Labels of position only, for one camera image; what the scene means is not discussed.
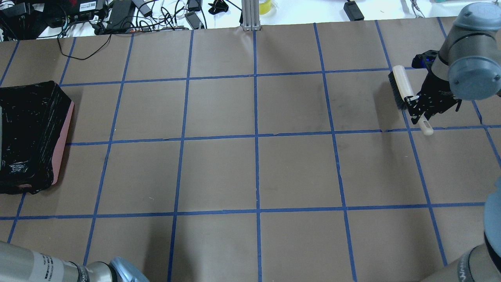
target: label sticker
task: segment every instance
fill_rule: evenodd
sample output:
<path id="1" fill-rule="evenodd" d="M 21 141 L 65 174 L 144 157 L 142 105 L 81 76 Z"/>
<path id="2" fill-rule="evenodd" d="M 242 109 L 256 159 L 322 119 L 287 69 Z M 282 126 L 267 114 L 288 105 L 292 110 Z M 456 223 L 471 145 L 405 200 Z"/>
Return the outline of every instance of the label sticker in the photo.
<path id="1" fill-rule="evenodd" d="M 37 252 L 33 253 L 33 269 L 28 279 L 30 282 L 62 282 L 64 276 L 63 261 Z"/>
<path id="2" fill-rule="evenodd" d="M 96 1 L 80 4 L 80 11 L 81 12 L 88 11 L 88 10 L 94 10 L 95 8 L 96 8 Z"/>

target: barcode label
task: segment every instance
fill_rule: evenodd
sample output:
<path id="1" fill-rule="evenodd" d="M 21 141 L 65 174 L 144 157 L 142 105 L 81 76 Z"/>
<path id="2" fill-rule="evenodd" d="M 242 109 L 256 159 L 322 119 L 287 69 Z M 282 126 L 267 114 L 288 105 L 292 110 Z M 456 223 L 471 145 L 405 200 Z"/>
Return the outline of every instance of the barcode label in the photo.
<path id="1" fill-rule="evenodd" d="M 87 2 L 80 4 L 80 11 L 94 10 L 96 8 L 96 2 Z"/>

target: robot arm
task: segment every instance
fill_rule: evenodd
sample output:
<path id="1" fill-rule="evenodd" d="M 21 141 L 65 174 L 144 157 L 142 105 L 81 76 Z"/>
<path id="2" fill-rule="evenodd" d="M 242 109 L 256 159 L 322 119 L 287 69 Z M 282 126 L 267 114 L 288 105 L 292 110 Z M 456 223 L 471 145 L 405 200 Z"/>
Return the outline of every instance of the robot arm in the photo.
<path id="1" fill-rule="evenodd" d="M 494 4 L 473 3 L 457 16 L 431 66 L 455 97 L 476 100 L 501 93 L 501 51 L 494 38 L 499 29 L 501 8 Z"/>
<path id="2" fill-rule="evenodd" d="M 421 90 L 414 94 L 402 66 L 395 66 L 390 82 L 400 109 L 408 109 L 413 124 L 426 135 L 433 133 L 428 120 L 462 100 L 501 95 L 501 51 L 496 32 L 501 29 L 501 8 L 490 3 L 464 7 L 439 51 L 416 55 L 413 68 L 426 68 Z"/>

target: black object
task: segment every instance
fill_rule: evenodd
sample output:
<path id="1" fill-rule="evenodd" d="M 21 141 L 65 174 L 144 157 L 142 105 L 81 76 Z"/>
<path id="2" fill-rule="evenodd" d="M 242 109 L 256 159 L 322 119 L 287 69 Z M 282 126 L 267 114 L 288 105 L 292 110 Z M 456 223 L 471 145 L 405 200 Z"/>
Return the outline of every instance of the black object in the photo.
<path id="1" fill-rule="evenodd" d="M 104 19 L 107 12 L 104 0 L 53 0 L 44 4 L 44 20 L 51 28 L 66 22 L 89 21 L 94 16 Z"/>
<path id="2" fill-rule="evenodd" d="M 343 9 L 345 10 L 346 15 L 348 15 L 348 18 L 351 22 L 364 20 L 364 15 L 358 8 L 358 5 L 355 1 L 348 0 L 348 2 L 345 3 Z"/>
<path id="3" fill-rule="evenodd" d="M 221 12 L 228 12 L 229 6 L 224 0 L 216 0 L 214 3 L 209 3 L 211 8 L 209 9 L 209 13 L 211 15 L 216 15 Z"/>
<path id="4" fill-rule="evenodd" d="M 422 115 L 424 115 L 426 119 L 430 120 L 432 116 L 438 113 L 444 113 L 455 105 L 456 111 L 459 111 L 459 108 L 461 107 L 462 100 L 454 97 L 450 91 L 449 82 L 438 78 L 431 71 L 431 65 L 433 65 L 437 55 L 438 51 L 428 50 L 423 54 L 416 55 L 412 60 L 413 68 L 426 68 L 428 70 L 428 74 L 424 79 L 421 90 L 417 93 L 418 98 L 411 99 L 411 97 L 406 97 L 403 101 L 405 105 L 401 102 L 402 98 L 400 97 L 400 92 L 398 92 L 398 88 L 396 87 L 393 72 L 389 75 L 390 83 L 392 83 L 393 94 L 395 96 L 395 102 L 397 102 L 399 109 L 409 110 L 413 124 L 417 124 Z"/>
<path id="5" fill-rule="evenodd" d="M 105 33 L 122 33 L 132 27 L 136 6 L 132 0 L 114 0 Z"/>
<path id="6" fill-rule="evenodd" d="M 202 9 L 202 0 L 188 0 L 186 8 L 190 12 L 199 12 Z"/>
<path id="7" fill-rule="evenodd" d="M 70 104 L 54 81 L 0 88 L 0 193 L 36 194 L 51 185 L 52 155 Z"/>
<path id="8" fill-rule="evenodd" d="M 404 100 L 402 100 L 402 96 L 400 95 L 400 91 L 398 90 L 397 80 L 395 79 L 393 72 L 390 72 L 390 74 L 388 74 L 388 79 L 390 80 L 390 86 L 391 90 L 393 90 L 393 98 L 395 99 L 397 108 L 399 110 L 406 110 L 407 104 Z"/>
<path id="9" fill-rule="evenodd" d="M 187 12 L 186 15 L 186 20 L 188 21 L 189 25 L 191 26 L 192 29 L 198 30 L 201 29 L 203 30 L 205 26 L 203 25 L 202 21 L 200 18 L 195 14 L 195 12 Z"/>
<path id="10" fill-rule="evenodd" d="M 28 16 L 35 10 L 29 3 L 20 3 L 14 6 L 3 9 L 3 13 L 7 18 Z"/>
<path id="11" fill-rule="evenodd" d="M 153 11 L 148 7 L 148 5 L 144 4 L 144 0 L 132 0 L 136 7 L 139 9 L 141 14 L 145 17 L 149 17 L 153 14 Z"/>
<path id="12" fill-rule="evenodd" d="M 36 39 L 46 27 L 42 13 L 31 4 L 20 3 L 0 11 L 0 28 L 5 41 Z"/>

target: yellow container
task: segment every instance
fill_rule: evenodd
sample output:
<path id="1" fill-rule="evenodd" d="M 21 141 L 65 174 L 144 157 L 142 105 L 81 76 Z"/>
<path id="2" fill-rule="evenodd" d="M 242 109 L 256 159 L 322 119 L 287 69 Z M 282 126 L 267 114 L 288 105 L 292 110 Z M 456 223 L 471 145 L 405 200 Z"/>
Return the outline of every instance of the yellow container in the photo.
<path id="1" fill-rule="evenodd" d="M 259 0 L 259 14 L 264 15 L 272 9 L 272 0 Z"/>

